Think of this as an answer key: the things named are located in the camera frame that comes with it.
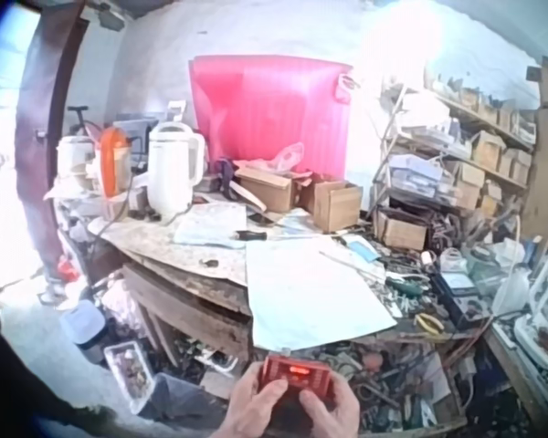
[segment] white wall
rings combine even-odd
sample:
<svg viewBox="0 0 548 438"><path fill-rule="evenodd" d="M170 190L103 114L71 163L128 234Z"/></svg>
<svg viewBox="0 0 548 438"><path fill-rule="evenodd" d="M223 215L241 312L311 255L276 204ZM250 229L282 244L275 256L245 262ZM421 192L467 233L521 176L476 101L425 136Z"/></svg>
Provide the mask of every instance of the white wall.
<svg viewBox="0 0 548 438"><path fill-rule="evenodd" d="M63 135L71 125L78 123L75 113L67 111L67 106L87 105L90 107L84 113L87 120L102 125L106 121L106 103L110 84L114 73L116 58L126 27L120 32L114 32L100 26L100 22L92 9L86 8L81 15L90 21L79 47L79 53L73 74L69 83L67 100L65 102L65 118L63 120Z"/></svg>
<svg viewBox="0 0 548 438"><path fill-rule="evenodd" d="M106 114L164 111L191 103L188 63L215 54L315 57L355 66L363 81L353 97L346 176L366 189L379 163L387 121L382 82L398 76L423 84L424 65L464 78L500 99L536 108L525 81L535 61L479 22L433 2L377 9L361 0L182 0L128 24ZM185 121L195 124L189 107Z"/></svg>

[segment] floor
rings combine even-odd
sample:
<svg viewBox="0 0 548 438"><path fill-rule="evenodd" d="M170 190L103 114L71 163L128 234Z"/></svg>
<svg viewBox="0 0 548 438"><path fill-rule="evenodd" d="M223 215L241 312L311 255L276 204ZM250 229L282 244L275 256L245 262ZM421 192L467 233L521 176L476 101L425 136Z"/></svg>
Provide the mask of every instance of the floor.
<svg viewBox="0 0 548 438"><path fill-rule="evenodd" d="M168 438L176 433L167 426L136 417L128 410L116 380L108 370L89 363L59 329L58 312L39 304L42 277L26 280L0 293L3 334L16 353L59 397L83 407L102 404L118 414L110 438ZM49 422L54 437L86 438L83 431Z"/></svg>

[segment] electric kettle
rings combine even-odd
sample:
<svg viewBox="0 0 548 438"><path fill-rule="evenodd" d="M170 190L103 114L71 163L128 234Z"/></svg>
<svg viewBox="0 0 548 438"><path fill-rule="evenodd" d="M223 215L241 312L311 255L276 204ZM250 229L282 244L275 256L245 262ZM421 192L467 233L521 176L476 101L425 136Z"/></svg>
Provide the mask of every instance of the electric kettle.
<svg viewBox="0 0 548 438"><path fill-rule="evenodd" d="M201 182L205 139L178 121L159 123L150 133L148 203L164 219L184 212Z"/></svg>

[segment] shelving unit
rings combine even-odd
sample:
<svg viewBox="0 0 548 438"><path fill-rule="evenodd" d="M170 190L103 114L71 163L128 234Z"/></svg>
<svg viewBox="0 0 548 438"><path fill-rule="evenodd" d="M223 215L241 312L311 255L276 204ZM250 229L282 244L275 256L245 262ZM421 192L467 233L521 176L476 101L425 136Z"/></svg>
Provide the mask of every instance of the shelving unit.
<svg viewBox="0 0 548 438"><path fill-rule="evenodd" d="M488 177L490 177L492 180L502 185L505 189L507 189L510 192L521 193L526 190L527 186L525 184L522 184L521 182L514 181L513 179L505 175L502 175L501 173L495 170L483 167L482 165L474 162L471 159L459 157L455 155L454 153L451 153L451 151L448 151L446 148L439 147L428 141L419 139L418 137L414 137L406 132L402 132L399 130L392 138L388 139L387 136L388 136L388 133L392 130L392 127L395 121L395 116L402 108L402 102L404 100L404 96L408 92L419 92L419 90L410 89L406 85L394 87L392 91L397 92L397 99L394 105L394 109L392 113L390 114L390 120L388 121L388 125L385 129L384 136L380 143L382 161L373 179L374 198L370 205L370 210L369 210L370 214L373 214L375 212L375 207L378 204L382 203L387 197L394 197L404 202L435 206L437 208L445 208L445 209L448 209L449 211L453 211L456 213L462 213L464 211L464 209L461 207L440 202L436 198L428 198L418 193L412 193L412 192L408 192L408 191L401 190L399 188L394 187L392 185L392 178L391 178L391 174L387 164L389 161L389 157L390 155L394 153L396 146L400 146L400 147L403 146L408 148L410 151L418 151L422 154L429 155L429 156L440 155L443 159L456 160L456 161L468 163L484 171L488 175ZM450 99L443 98L442 96L439 96L438 94L432 91L427 90L427 92L430 93L432 96L434 96L436 99L448 105L448 107L451 110L451 115L454 117L457 117L463 126L470 124L471 126L475 127L475 131L478 131L481 129L494 130L495 132L500 134L500 136L506 141L506 144L509 147L516 147L524 151L532 152L532 149L533 149L532 145L517 138L515 135L511 134L510 132L503 130L501 127L491 124L487 120L484 120L476 112L470 109L466 109L463 106L461 106L459 103L454 102Z"/></svg>

